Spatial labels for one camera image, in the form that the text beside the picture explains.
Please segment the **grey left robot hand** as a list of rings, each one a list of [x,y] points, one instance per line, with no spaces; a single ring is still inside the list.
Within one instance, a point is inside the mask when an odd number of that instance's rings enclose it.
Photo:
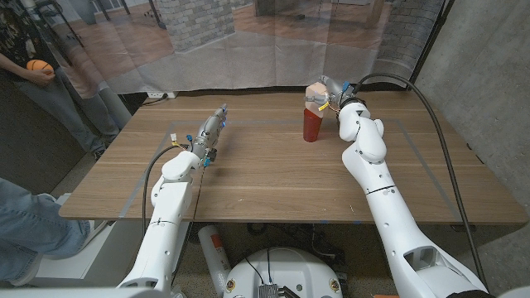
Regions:
[[[225,127],[228,105],[223,103],[200,126],[196,137],[191,143],[191,152],[205,161],[208,153],[216,146],[219,135]]]

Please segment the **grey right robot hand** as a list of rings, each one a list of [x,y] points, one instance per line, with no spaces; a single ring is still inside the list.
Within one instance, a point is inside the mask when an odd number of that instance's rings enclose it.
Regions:
[[[347,81],[340,83],[322,75],[315,83],[306,88],[304,100],[306,108],[314,114],[322,113],[326,108],[340,111],[353,104],[356,111],[362,113],[366,105],[353,94],[354,88]]]

